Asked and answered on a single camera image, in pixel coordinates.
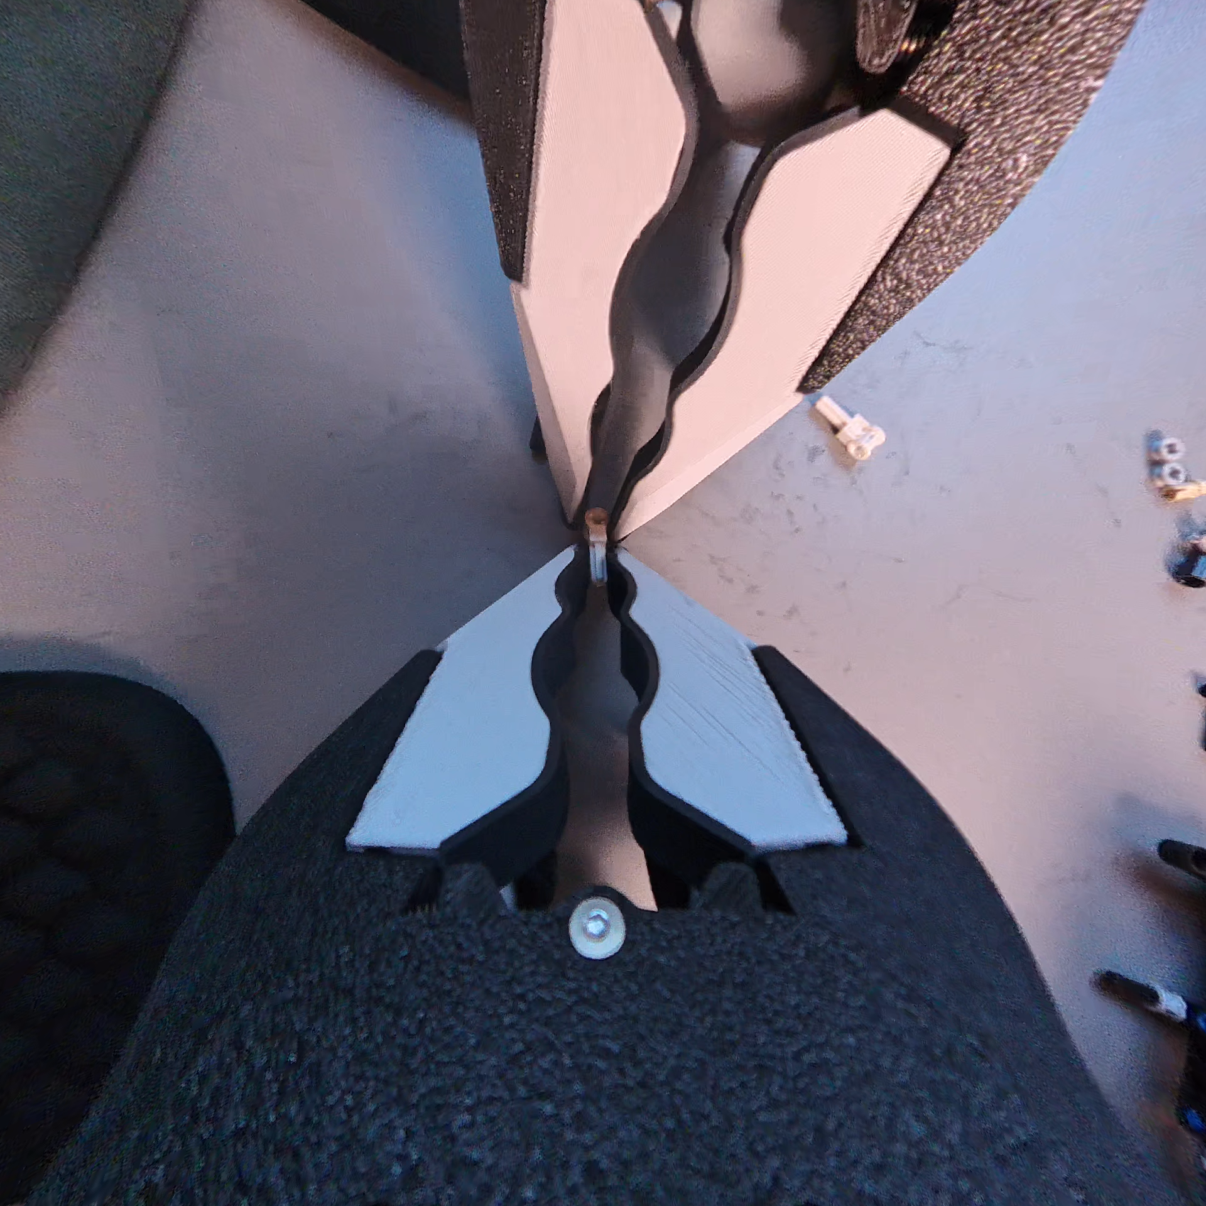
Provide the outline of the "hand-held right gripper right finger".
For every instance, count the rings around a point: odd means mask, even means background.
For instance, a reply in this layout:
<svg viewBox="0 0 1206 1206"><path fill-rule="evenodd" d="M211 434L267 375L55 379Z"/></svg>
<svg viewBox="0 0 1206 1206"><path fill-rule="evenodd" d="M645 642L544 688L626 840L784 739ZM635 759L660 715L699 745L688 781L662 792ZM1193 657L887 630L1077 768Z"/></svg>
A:
<svg viewBox="0 0 1206 1206"><path fill-rule="evenodd" d="M846 847L850 833L757 645L626 551L609 556L607 602L636 696L627 821L656 906L685 910L734 864L757 897L791 910L770 857Z"/></svg>

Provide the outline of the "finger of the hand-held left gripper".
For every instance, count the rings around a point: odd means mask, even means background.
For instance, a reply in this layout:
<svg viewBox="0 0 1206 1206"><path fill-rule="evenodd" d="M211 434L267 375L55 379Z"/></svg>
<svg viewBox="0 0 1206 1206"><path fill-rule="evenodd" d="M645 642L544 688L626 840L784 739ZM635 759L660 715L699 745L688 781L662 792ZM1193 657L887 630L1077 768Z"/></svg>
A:
<svg viewBox="0 0 1206 1206"><path fill-rule="evenodd" d="M614 521L626 538L801 399L804 376L935 187L960 131L915 103L840 112L761 162L734 214L718 330L669 401L658 455Z"/></svg>
<svg viewBox="0 0 1206 1206"><path fill-rule="evenodd" d="M548 469L567 523L613 378L625 263L669 201L689 138L666 21L646 3L546 6L523 276L511 286Z"/></svg>

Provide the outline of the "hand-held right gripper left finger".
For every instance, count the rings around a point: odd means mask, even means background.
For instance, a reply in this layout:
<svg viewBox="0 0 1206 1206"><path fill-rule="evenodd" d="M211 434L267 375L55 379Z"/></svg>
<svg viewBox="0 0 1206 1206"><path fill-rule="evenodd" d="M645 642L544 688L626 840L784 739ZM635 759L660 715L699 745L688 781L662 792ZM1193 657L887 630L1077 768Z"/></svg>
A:
<svg viewBox="0 0 1206 1206"><path fill-rule="evenodd" d="M574 665L586 550L567 547L458 627L347 833L353 853L482 864L521 910L551 906L569 814L557 695Z"/></svg>

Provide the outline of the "cluster of small lego pieces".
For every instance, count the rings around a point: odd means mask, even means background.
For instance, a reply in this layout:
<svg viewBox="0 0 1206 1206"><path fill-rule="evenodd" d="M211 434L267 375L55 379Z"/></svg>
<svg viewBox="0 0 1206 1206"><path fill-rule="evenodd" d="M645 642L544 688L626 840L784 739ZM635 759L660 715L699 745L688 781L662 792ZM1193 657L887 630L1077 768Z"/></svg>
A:
<svg viewBox="0 0 1206 1206"><path fill-rule="evenodd" d="M1164 554L1169 580L1189 589L1205 587L1205 479L1186 462L1186 445L1176 435L1147 434L1144 445L1149 487L1172 510L1173 537Z"/></svg>

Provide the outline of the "white lego monster truck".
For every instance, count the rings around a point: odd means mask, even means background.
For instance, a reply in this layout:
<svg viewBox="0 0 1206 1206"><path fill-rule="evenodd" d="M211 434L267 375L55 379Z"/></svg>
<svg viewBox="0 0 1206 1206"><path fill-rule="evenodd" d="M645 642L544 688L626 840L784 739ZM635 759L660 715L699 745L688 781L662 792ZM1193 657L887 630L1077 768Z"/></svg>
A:
<svg viewBox="0 0 1206 1206"><path fill-rule="evenodd" d="M1159 858L1193 880L1205 883L1205 848L1176 838L1163 838ZM1205 1156L1205 1004L1159 985L1143 983L1114 970L1101 970L1097 985L1116 1001L1137 1006L1173 1022L1186 1037L1186 1057L1176 1098L1176 1118L1196 1141L1200 1163Z"/></svg>

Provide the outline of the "black wrist rest pad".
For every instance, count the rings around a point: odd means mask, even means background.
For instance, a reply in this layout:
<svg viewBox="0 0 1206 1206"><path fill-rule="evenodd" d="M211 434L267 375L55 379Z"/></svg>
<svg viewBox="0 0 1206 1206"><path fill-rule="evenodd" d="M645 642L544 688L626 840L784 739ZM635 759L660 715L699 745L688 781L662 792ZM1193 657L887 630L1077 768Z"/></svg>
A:
<svg viewBox="0 0 1206 1206"><path fill-rule="evenodd" d="M82 1123L234 833L184 705L109 673L3 673L3 1203Z"/></svg>

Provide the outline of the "person's green sweatshirt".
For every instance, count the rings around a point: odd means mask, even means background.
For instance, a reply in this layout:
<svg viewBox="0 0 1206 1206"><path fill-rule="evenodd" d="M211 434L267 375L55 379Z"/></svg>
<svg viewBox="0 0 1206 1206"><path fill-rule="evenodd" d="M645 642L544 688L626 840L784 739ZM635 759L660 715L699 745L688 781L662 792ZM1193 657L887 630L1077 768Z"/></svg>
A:
<svg viewBox="0 0 1206 1206"><path fill-rule="evenodd" d="M1 3L1 389L33 365L138 154L192 3Z"/></svg>

